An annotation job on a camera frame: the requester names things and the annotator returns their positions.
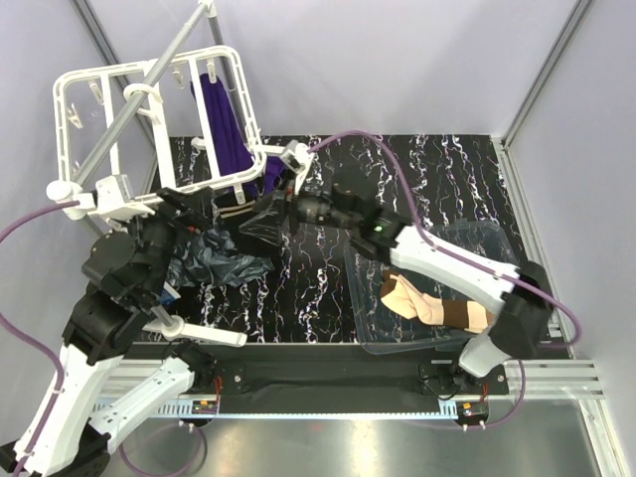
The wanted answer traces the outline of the brown striped sock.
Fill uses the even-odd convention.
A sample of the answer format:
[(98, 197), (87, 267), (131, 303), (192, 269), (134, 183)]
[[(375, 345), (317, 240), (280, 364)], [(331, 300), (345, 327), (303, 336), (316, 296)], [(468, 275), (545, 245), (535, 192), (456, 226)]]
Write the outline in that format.
[(476, 301), (442, 301), (442, 324), (468, 333), (479, 334), (491, 326), (496, 315)]

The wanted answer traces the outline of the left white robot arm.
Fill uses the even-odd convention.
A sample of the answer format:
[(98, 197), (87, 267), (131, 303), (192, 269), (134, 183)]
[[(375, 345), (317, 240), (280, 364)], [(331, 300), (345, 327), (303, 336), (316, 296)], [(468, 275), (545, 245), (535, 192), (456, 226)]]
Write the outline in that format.
[(123, 223), (91, 247), (81, 271), (88, 284), (63, 332), (58, 353), (18, 330), (14, 336), (54, 364), (51, 384), (23, 436), (1, 447), (2, 470), (18, 476), (98, 476), (120, 442), (163, 402), (221, 389), (216, 358), (181, 339), (163, 364), (112, 407), (94, 412), (104, 384), (160, 316), (161, 295), (178, 245), (213, 226), (208, 191), (159, 190), (147, 216)]

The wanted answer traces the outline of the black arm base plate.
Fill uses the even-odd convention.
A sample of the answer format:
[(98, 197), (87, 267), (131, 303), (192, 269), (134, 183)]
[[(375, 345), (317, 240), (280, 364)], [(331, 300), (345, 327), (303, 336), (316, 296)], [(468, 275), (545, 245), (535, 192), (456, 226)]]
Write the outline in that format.
[(436, 411), (454, 398), (503, 397), (503, 368), (484, 379), (459, 371), (452, 353), (372, 355), (359, 345), (206, 346), (222, 379), (221, 409), (237, 414)]

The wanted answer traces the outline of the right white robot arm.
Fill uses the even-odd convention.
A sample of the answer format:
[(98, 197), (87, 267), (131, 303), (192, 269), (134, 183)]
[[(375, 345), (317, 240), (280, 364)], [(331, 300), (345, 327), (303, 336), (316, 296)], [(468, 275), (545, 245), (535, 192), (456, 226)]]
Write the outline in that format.
[(494, 321), (467, 342), (451, 369), (451, 382), (461, 393), (477, 392), (495, 367), (530, 360), (542, 346), (555, 306), (547, 273), (536, 262), (518, 266), (480, 256), (381, 206), (373, 189), (343, 181), (329, 192), (276, 190), (253, 210), (239, 227), (244, 235), (279, 244), (284, 227), (292, 233), (301, 224), (346, 230), (359, 255), (427, 276), (493, 314)]

